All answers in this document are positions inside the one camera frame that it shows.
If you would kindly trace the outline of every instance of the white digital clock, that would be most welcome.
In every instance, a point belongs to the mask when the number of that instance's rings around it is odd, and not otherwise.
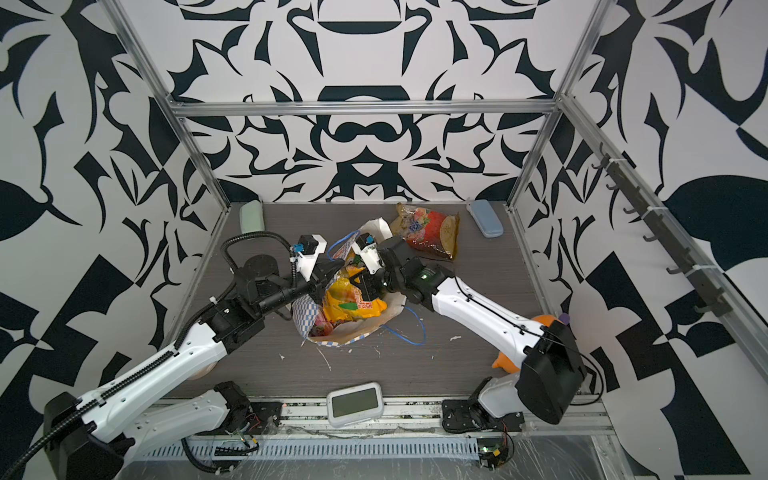
[[[328,423],[340,429],[379,418],[384,413],[382,388],[376,382],[351,386],[328,394]]]

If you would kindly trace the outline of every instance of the gray tabletop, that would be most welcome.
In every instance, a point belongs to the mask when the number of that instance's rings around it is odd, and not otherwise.
[[[504,235],[486,239],[463,204],[429,207],[447,214],[461,214],[458,256],[450,267],[468,285],[489,299],[520,315],[541,314],[515,236],[502,203],[494,209],[502,220]],[[240,205],[233,205],[223,227],[221,240],[240,233]],[[332,243],[360,227],[367,220],[397,216],[391,204],[267,204],[266,228],[297,241],[305,233],[319,233]],[[242,264],[257,253],[278,259],[281,275],[289,270],[285,250],[269,239],[250,240],[230,248]],[[191,312],[218,295],[231,281],[228,266],[218,251],[210,259]],[[266,328],[236,352],[222,359],[204,377],[182,383],[168,396],[189,398],[219,382],[233,380],[249,396],[325,396],[334,389],[376,381],[385,396],[468,395],[486,376],[502,376],[492,369],[498,350],[463,325],[413,306],[423,318],[426,344],[412,346],[384,329],[347,347],[316,346],[302,339],[293,322],[275,314],[266,319]],[[407,310],[388,325],[416,342],[422,340],[418,320]]]

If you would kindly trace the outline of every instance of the white robotic arm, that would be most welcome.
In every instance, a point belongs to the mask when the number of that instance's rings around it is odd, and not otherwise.
[[[231,382],[188,402],[152,413],[145,410],[261,331],[267,313],[304,294],[322,301],[325,288],[343,262],[315,264],[325,241],[319,236],[304,236],[302,241],[302,249],[297,250],[303,252],[293,256],[298,260],[296,273],[300,276],[293,274],[292,283],[276,276],[272,257],[252,257],[233,269],[235,281],[227,292],[215,299],[207,313],[193,316],[174,344],[80,399],[65,393],[51,400],[45,407],[43,438],[2,479],[9,478],[42,446],[47,446],[59,480],[109,479],[125,463],[159,446],[223,424],[231,430],[242,427],[250,403]],[[223,245],[225,258],[232,243],[230,239]],[[568,330],[544,327],[492,302],[441,266],[425,265],[399,237],[384,240],[369,256],[376,262],[371,269],[375,275],[367,273],[361,279],[364,283],[377,291],[402,292],[412,302],[480,335],[521,367],[519,400],[510,400],[522,402],[547,422],[559,422],[585,377]]]

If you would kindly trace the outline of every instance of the patterned backdrop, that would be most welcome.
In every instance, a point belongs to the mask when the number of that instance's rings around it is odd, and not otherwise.
[[[552,98],[594,0],[130,0],[184,101]]]
[[[232,201],[506,200],[543,114],[188,121]]]
[[[48,400],[157,351],[220,208],[94,0],[2,2],[0,111],[4,471]]]
[[[767,7],[619,0],[575,92],[763,318]],[[699,296],[667,274],[671,259],[596,163],[561,121],[518,212],[550,301],[605,374],[633,466],[768,477],[768,385],[717,318],[694,310]]]

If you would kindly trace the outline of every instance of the green soap bar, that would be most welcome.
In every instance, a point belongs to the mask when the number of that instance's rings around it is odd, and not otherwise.
[[[240,208],[240,231],[242,233],[264,231],[264,212],[258,200],[250,201]]]

